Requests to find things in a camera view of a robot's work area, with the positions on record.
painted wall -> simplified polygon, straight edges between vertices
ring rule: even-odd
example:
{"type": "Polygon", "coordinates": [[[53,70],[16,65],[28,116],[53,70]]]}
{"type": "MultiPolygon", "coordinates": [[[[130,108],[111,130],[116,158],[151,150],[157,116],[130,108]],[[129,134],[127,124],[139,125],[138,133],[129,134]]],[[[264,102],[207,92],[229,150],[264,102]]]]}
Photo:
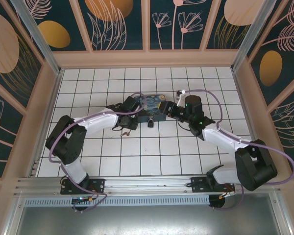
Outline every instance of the painted wall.
{"type": "Polygon", "coordinates": [[[280,146],[294,160],[294,0],[282,1],[279,8],[250,65],[280,146]]]}

enclosure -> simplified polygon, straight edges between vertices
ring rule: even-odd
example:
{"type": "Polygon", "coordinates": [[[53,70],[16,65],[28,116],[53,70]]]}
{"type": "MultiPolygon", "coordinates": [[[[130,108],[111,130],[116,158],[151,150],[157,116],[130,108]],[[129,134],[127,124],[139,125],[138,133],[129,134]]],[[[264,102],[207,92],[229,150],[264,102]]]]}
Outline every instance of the enclosure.
{"type": "Polygon", "coordinates": [[[45,145],[62,116],[196,89],[221,128],[294,161],[294,0],[0,0],[0,234],[294,234],[294,177],[213,210],[186,185],[235,158],[170,117],[87,134],[78,159],[108,197],[83,215],[60,194],[45,145]]]}

tile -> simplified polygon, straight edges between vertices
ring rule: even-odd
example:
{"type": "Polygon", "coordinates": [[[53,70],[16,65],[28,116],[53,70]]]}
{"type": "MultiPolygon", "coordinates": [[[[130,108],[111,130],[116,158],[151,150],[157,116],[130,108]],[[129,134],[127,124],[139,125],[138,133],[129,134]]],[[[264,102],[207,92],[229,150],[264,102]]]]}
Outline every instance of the tile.
{"type": "Polygon", "coordinates": [[[102,156],[120,156],[121,139],[103,139],[102,156]]]}
{"type": "Polygon", "coordinates": [[[159,132],[160,132],[160,137],[177,136],[176,121],[160,121],[159,132]]]}
{"type": "Polygon", "coordinates": [[[206,92],[191,92],[190,94],[191,95],[198,95],[201,98],[201,103],[203,105],[207,105],[208,104],[206,92]]]}
{"type": "Polygon", "coordinates": [[[157,79],[172,78],[171,68],[156,68],[157,79]]]}
{"type": "MultiPolygon", "coordinates": [[[[217,97],[220,104],[224,104],[222,92],[211,92],[211,93],[213,93],[217,97]]],[[[211,94],[208,94],[208,104],[218,104],[216,99],[211,94]]]]}
{"type": "Polygon", "coordinates": [[[107,105],[123,102],[123,93],[108,93],[107,105]]]}
{"type": "Polygon", "coordinates": [[[52,117],[52,122],[58,122],[59,119],[64,116],[64,115],[71,115],[71,109],[72,108],[55,108],[53,117],[52,117]]]}
{"type": "Polygon", "coordinates": [[[187,67],[187,78],[202,78],[200,67],[187,67]]]}
{"type": "Polygon", "coordinates": [[[64,70],[63,81],[76,81],[79,70],[64,70]]]}
{"type": "Polygon", "coordinates": [[[160,175],[160,156],[141,157],[142,175],[160,175]]]}
{"type": "Polygon", "coordinates": [[[240,104],[229,104],[226,106],[230,119],[245,118],[243,108],[240,104]]]}
{"type": "Polygon", "coordinates": [[[120,157],[102,157],[100,164],[100,176],[119,176],[120,157]]]}
{"type": "Polygon", "coordinates": [[[140,68],[126,68],[125,79],[140,79],[141,69],[140,68]]]}
{"type": "Polygon", "coordinates": [[[75,93],[76,81],[63,81],[59,93],[75,93]]]}
{"type": "Polygon", "coordinates": [[[105,106],[107,93],[92,93],[89,106],[105,106]]]}
{"type": "Polygon", "coordinates": [[[75,93],[90,93],[93,81],[78,81],[75,93]]]}
{"type": "Polygon", "coordinates": [[[207,154],[200,156],[202,173],[206,174],[207,171],[212,168],[220,165],[219,155],[218,154],[207,154]]]}
{"type": "Polygon", "coordinates": [[[248,126],[245,119],[230,120],[234,135],[249,135],[248,126]]]}
{"type": "Polygon", "coordinates": [[[89,176],[99,176],[100,158],[88,157],[82,158],[81,164],[89,176]]]}
{"type": "Polygon", "coordinates": [[[204,79],[205,88],[209,91],[221,91],[219,79],[204,79]]]}
{"type": "Polygon", "coordinates": [[[141,141],[139,138],[122,139],[122,156],[138,156],[141,153],[141,141]]]}
{"type": "Polygon", "coordinates": [[[126,80],[124,85],[125,92],[140,92],[141,81],[140,80],[126,80]]]}
{"type": "Polygon", "coordinates": [[[160,155],[180,154],[178,148],[177,137],[161,137],[160,138],[160,155]]]}
{"type": "Polygon", "coordinates": [[[147,123],[141,123],[141,136],[143,137],[158,137],[159,136],[159,129],[158,129],[159,122],[155,121],[153,124],[153,128],[147,127],[147,123]]]}
{"type": "Polygon", "coordinates": [[[156,69],[141,68],[141,79],[156,79],[156,69]]]}
{"type": "Polygon", "coordinates": [[[182,174],[201,174],[199,155],[182,155],[181,156],[182,174]]]}
{"type": "Polygon", "coordinates": [[[189,90],[187,79],[174,79],[173,80],[173,90],[189,90]]]}
{"type": "Polygon", "coordinates": [[[204,79],[202,78],[188,79],[188,84],[189,84],[190,90],[205,89],[204,79]]]}
{"type": "Polygon", "coordinates": [[[101,145],[101,139],[85,139],[82,157],[100,157],[101,145]]]}
{"type": "Polygon", "coordinates": [[[122,131],[113,131],[111,128],[105,128],[103,131],[104,138],[121,138],[122,131]]]}
{"type": "Polygon", "coordinates": [[[199,148],[199,154],[218,154],[217,146],[213,143],[202,141],[201,139],[197,139],[198,141],[198,148],[199,148]]]}
{"type": "Polygon", "coordinates": [[[125,69],[110,69],[110,80],[124,79],[125,69]]]}
{"type": "Polygon", "coordinates": [[[178,138],[180,154],[198,154],[197,140],[191,137],[179,137],[178,138]]]}
{"type": "Polygon", "coordinates": [[[201,67],[201,71],[204,78],[218,78],[215,67],[201,67]]]}
{"type": "Polygon", "coordinates": [[[181,162],[179,155],[161,156],[162,175],[181,174],[181,162]]]}
{"type": "Polygon", "coordinates": [[[141,80],[141,92],[157,92],[156,80],[141,80]]]}
{"type": "Polygon", "coordinates": [[[171,79],[157,79],[157,91],[158,92],[170,92],[173,91],[171,79]]]}
{"type": "Polygon", "coordinates": [[[158,95],[164,95],[166,98],[166,101],[174,102],[173,92],[158,92],[158,95]]]}
{"type": "Polygon", "coordinates": [[[123,92],[124,80],[109,81],[108,92],[123,92]]]}
{"type": "Polygon", "coordinates": [[[211,105],[202,105],[202,111],[204,112],[204,115],[208,118],[211,118],[210,109],[211,105]]]}
{"type": "Polygon", "coordinates": [[[233,78],[219,79],[223,91],[236,91],[236,86],[233,78]]]}
{"type": "Polygon", "coordinates": [[[94,80],[92,93],[108,92],[108,80],[94,80]]]}
{"type": "Polygon", "coordinates": [[[226,104],[240,104],[240,98],[237,91],[223,92],[224,100],[226,104]]]}
{"type": "Polygon", "coordinates": [[[231,78],[233,77],[230,67],[217,67],[219,78],[231,78]]]}
{"type": "Polygon", "coordinates": [[[81,69],[79,71],[78,80],[93,80],[95,69],[81,69]]]}
{"type": "MultiPolygon", "coordinates": [[[[187,130],[190,129],[186,122],[180,122],[179,124],[187,130]]],[[[179,125],[177,125],[177,133],[179,137],[193,136],[190,131],[183,130],[179,125]]]]}
{"type": "Polygon", "coordinates": [[[187,78],[186,68],[171,68],[172,78],[187,78]]]}
{"type": "Polygon", "coordinates": [[[72,108],[71,118],[81,118],[88,115],[88,107],[72,108]]]}
{"type": "MultiPolygon", "coordinates": [[[[213,120],[220,120],[221,111],[219,105],[209,105],[210,112],[211,112],[211,118],[213,120]]],[[[222,119],[229,119],[226,111],[226,106],[224,104],[221,105],[222,108],[222,119]]]]}
{"type": "Polygon", "coordinates": [[[95,69],[94,80],[108,80],[110,69],[95,69]]]}
{"type": "Polygon", "coordinates": [[[59,164],[49,162],[48,158],[42,158],[38,177],[57,177],[59,164]]]}
{"type": "Polygon", "coordinates": [[[73,107],[89,107],[90,93],[75,94],[73,107]]]}
{"type": "Polygon", "coordinates": [[[234,166],[235,167],[235,157],[231,156],[230,154],[220,154],[220,161],[221,164],[225,166],[234,166]]]}
{"type": "Polygon", "coordinates": [[[140,175],[141,159],[137,157],[121,157],[121,176],[140,175]]]}
{"type": "Polygon", "coordinates": [[[74,94],[59,94],[56,107],[72,107],[74,94]]]}
{"type": "Polygon", "coordinates": [[[224,130],[232,133],[232,128],[231,128],[231,125],[230,125],[230,121],[229,120],[223,120],[220,123],[220,128],[222,128],[222,129],[224,129],[224,130]]]}
{"type": "Polygon", "coordinates": [[[141,138],[141,155],[159,155],[159,138],[141,138]]]}

black grout line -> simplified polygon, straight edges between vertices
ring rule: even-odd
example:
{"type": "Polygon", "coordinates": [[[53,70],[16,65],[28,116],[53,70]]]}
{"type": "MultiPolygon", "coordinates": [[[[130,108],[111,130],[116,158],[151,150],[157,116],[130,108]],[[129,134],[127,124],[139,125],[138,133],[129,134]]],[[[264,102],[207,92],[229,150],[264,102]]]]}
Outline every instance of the black grout line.
{"type": "MultiPolygon", "coordinates": [[[[108,90],[109,90],[109,83],[110,83],[110,69],[109,69],[109,76],[108,76],[107,93],[108,93],[108,90]]],[[[108,103],[108,94],[107,94],[107,98],[106,98],[106,106],[107,106],[107,103],[108,103]]],[[[104,140],[104,129],[102,130],[102,142],[101,142],[101,152],[100,152],[100,162],[99,162],[98,176],[100,176],[100,170],[101,170],[101,159],[102,159],[103,140],[104,140]]]]}

yellow oval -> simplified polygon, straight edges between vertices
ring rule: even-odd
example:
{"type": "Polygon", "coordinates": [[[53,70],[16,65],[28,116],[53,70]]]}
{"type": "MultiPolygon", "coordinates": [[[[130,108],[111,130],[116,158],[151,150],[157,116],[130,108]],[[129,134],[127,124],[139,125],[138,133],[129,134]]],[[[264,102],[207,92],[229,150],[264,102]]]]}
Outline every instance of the yellow oval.
{"type": "Polygon", "coordinates": [[[67,30],[55,21],[44,21],[38,25],[48,45],[56,48],[67,47],[70,42],[70,35],[67,30]]]}
{"type": "Polygon", "coordinates": [[[18,36],[2,15],[0,15],[0,72],[11,72],[19,60],[18,36]]]}
{"type": "Polygon", "coordinates": [[[278,52],[268,51],[260,63],[260,81],[267,87],[273,85],[280,76],[282,64],[282,57],[278,52]]]}
{"type": "Polygon", "coordinates": [[[227,0],[224,17],[232,25],[244,26],[253,23],[264,0],[227,0]]]}
{"type": "Polygon", "coordinates": [[[85,3],[88,9],[97,18],[109,22],[118,21],[119,17],[112,11],[110,1],[116,12],[117,9],[119,9],[124,18],[127,17],[133,9],[133,0],[85,0],[85,3]]]}

